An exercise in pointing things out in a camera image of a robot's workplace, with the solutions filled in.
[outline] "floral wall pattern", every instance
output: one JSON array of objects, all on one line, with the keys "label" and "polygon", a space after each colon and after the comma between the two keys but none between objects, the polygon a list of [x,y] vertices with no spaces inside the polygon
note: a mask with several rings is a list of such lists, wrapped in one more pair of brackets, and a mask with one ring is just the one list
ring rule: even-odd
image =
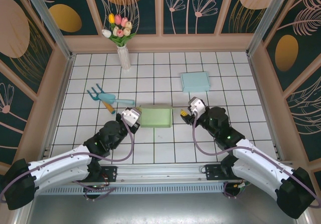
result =
[{"label": "floral wall pattern", "polygon": [[319,189],[321,190],[321,170],[316,171],[314,173],[314,176],[315,176],[316,182],[317,182],[317,184],[319,186]]},{"label": "floral wall pattern", "polygon": [[0,60],[34,92],[52,48],[20,0],[0,0]]},{"label": "floral wall pattern", "polygon": [[295,0],[267,52],[283,90],[321,53],[321,0]]},{"label": "floral wall pattern", "polygon": [[212,34],[223,0],[164,0],[164,34]]},{"label": "floral wall pattern", "polygon": [[132,32],[156,34],[155,0],[95,0],[103,28],[109,29],[108,15],[120,14],[133,20]]},{"label": "floral wall pattern", "polygon": [[270,34],[270,32],[271,32],[271,30],[272,30],[272,28],[273,28],[273,26],[274,26],[274,23],[275,23],[276,20],[279,18],[280,14],[282,13],[282,11],[283,11],[285,5],[287,4],[287,2],[288,2],[288,0],[284,0],[284,1],[283,1],[283,4],[281,5],[279,11],[278,11],[277,14],[275,15],[275,17],[274,17],[273,21],[271,22],[269,28],[267,29],[266,33],[264,34],[264,36],[263,36],[263,41],[265,41],[265,39],[267,38],[267,36]]},{"label": "floral wall pattern", "polygon": [[321,158],[321,67],[287,98],[309,161]]},{"label": "floral wall pattern", "polygon": [[33,103],[0,73],[0,163],[12,164]]},{"label": "floral wall pattern", "polygon": [[271,0],[232,0],[221,33],[254,33]]},{"label": "floral wall pattern", "polygon": [[98,35],[86,0],[43,1],[64,36]]}]

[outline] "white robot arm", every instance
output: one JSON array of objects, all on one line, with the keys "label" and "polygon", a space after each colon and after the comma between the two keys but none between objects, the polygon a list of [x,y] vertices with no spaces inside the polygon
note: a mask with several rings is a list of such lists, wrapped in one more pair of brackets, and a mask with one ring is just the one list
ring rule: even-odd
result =
[{"label": "white robot arm", "polygon": [[137,123],[140,114],[136,108],[127,108],[121,115],[116,115],[116,121],[107,122],[83,145],[61,155],[30,163],[26,163],[25,159],[17,160],[0,183],[3,188],[0,201],[6,202],[8,208],[13,210],[28,204],[47,189],[72,181],[97,178],[101,174],[98,161],[108,156],[110,150],[116,149],[128,133],[136,133],[140,126]]},{"label": "white robot arm", "polygon": [[[292,218],[299,218],[315,198],[319,202],[318,207],[321,207],[305,170],[294,170],[257,149],[230,126],[224,108],[209,108],[197,97],[192,98],[189,105],[191,114],[182,111],[181,117],[186,124],[193,126],[196,147],[203,154],[211,156],[228,152],[229,155],[221,162],[221,169],[228,177],[245,179],[264,190]],[[195,128],[198,125],[215,138],[221,152],[207,153],[199,147],[195,139]]]}]

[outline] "pink tulip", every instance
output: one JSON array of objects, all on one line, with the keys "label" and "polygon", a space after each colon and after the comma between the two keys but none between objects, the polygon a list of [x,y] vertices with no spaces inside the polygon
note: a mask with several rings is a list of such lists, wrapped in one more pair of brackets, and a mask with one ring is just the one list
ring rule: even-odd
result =
[{"label": "pink tulip", "polygon": [[121,26],[122,26],[122,27],[125,27],[126,22],[128,22],[128,19],[127,19],[127,17],[124,17],[124,18],[121,20]]},{"label": "pink tulip", "polygon": [[122,30],[118,30],[117,31],[117,36],[123,37],[124,36],[124,32]]},{"label": "pink tulip", "polygon": [[116,25],[120,25],[121,24],[121,16],[120,15],[115,15],[115,23]]}]

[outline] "white tile floor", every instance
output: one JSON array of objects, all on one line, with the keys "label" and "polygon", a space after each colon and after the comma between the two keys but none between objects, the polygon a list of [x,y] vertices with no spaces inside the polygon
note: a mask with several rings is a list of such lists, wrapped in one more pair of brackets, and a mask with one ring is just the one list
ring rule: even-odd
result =
[{"label": "white tile floor", "polygon": [[[173,123],[168,129],[140,128],[134,136],[134,154],[117,164],[191,163],[221,161],[226,155],[206,156],[194,146],[192,127],[184,124],[180,110],[197,96],[209,106],[227,110],[231,125],[272,158],[277,158],[265,120],[252,72],[244,52],[130,53],[132,67],[120,68],[117,54],[77,55],[52,144],[51,156],[83,144],[115,115],[93,101],[86,90],[99,83],[105,92],[142,104],[173,106]],[[208,92],[183,93],[180,74],[207,71]],[[114,104],[121,113],[126,105]],[[220,151],[213,138],[196,129],[196,139],[208,152]],[[130,149],[127,136],[112,152],[113,159],[126,156]]]}]

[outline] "grid line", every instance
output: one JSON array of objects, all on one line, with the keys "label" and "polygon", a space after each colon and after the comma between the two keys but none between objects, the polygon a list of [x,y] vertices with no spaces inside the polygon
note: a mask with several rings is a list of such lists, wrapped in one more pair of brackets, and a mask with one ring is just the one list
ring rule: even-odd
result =
[{"label": "grid line", "polygon": [[[86,84],[87,84],[87,80],[86,80],[86,82],[85,82],[84,92],[85,92],[85,90],[86,90]],[[83,93],[80,107],[82,106],[82,103],[83,103],[83,101],[84,101],[84,95],[85,95],[85,93]],[[78,121],[77,121],[77,126],[76,126],[76,133],[75,133],[75,138],[74,138],[74,143],[73,143],[73,145],[72,145],[72,148],[74,148],[74,146],[75,146],[75,141],[76,141],[76,136],[77,136],[77,130],[78,130],[78,124],[79,124],[80,114],[81,114],[81,110],[79,111],[79,115],[78,115]]]},{"label": "grid line", "polygon": [[236,72],[237,82],[238,82],[238,84],[239,84],[239,86],[240,86],[241,95],[242,95],[242,100],[243,100],[244,108],[245,108],[245,112],[246,112],[246,117],[247,117],[247,119],[248,119],[248,121],[249,121],[249,126],[250,126],[250,131],[251,131],[252,139],[254,140],[253,131],[252,131],[252,127],[251,127],[251,122],[250,122],[249,115],[248,115],[248,112],[247,112],[247,109],[246,109],[246,106],[248,106],[248,105],[245,104],[245,100],[244,100],[244,96],[243,96],[243,93],[242,93],[241,84],[240,84],[240,81],[239,81],[239,76],[237,75],[237,71],[236,71],[234,59],[233,59],[233,65],[234,65],[235,72]]}]

